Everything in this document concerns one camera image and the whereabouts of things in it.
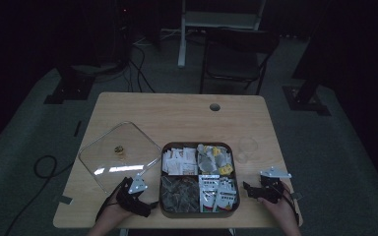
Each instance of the small object on lid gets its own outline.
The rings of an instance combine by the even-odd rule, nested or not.
[[[115,153],[122,155],[124,153],[124,147],[118,146],[115,148]]]

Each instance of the desk leg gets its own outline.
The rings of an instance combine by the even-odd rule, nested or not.
[[[186,1],[182,0],[182,22],[181,22],[181,34],[180,34],[180,49],[179,49],[179,59],[177,61],[177,66],[179,68],[185,67],[186,59]]]
[[[128,236],[128,229],[119,229],[119,236]]]

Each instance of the hand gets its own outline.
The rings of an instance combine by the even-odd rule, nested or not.
[[[282,182],[282,184],[284,187],[283,194],[287,199],[290,200],[290,188],[284,182]],[[257,201],[261,203],[272,214],[285,235],[300,235],[294,212],[285,198],[279,199],[277,204],[272,204],[271,202],[263,198],[259,198],[257,199]]]
[[[88,236],[101,236],[107,234],[121,223],[122,220],[134,214],[131,211],[123,209],[116,201],[116,195],[119,189],[115,191],[108,202],[108,206],[103,210],[97,219],[94,227],[89,231]]]

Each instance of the gray carpet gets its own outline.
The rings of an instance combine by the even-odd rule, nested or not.
[[[161,50],[140,46],[146,53],[143,72],[156,92],[198,92],[203,47],[188,42],[186,67],[179,69],[178,45],[177,38],[168,38],[161,42]],[[282,86],[303,83],[290,77],[305,47],[306,42],[283,38],[269,62],[261,90],[293,175],[293,186],[305,196],[299,202],[304,218],[301,231],[303,235],[378,235],[378,175],[335,94],[318,88],[332,116],[291,111],[284,98]],[[133,61],[140,64],[141,59],[142,54],[133,50]],[[69,165],[75,159],[97,96],[103,91],[131,91],[127,82],[130,78],[133,91],[138,91],[136,70],[127,69],[120,75],[98,77],[88,100],[67,100],[61,105],[43,104],[59,82],[55,70],[36,83],[0,136],[0,235],[45,182],[34,175],[34,163],[50,154],[57,158],[57,170]],[[150,92],[143,81],[142,88]],[[205,93],[253,94],[254,88],[255,84],[243,90],[243,85],[207,82]],[[75,136],[78,122],[82,125]],[[46,160],[38,170],[45,174],[51,168],[51,161]],[[19,217],[10,235],[86,234],[88,229],[58,229],[52,224],[58,205],[55,199],[62,194],[69,173],[63,172],[49,182]],[[279,229],[237,229],[236,234],[282,235]]]

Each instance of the clear plastic lid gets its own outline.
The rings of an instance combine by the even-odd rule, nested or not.
[[[121,122],[79,150],[79,159],[107,193],[124,177],[144,174],[161,158],[156,145],[134,123]]]

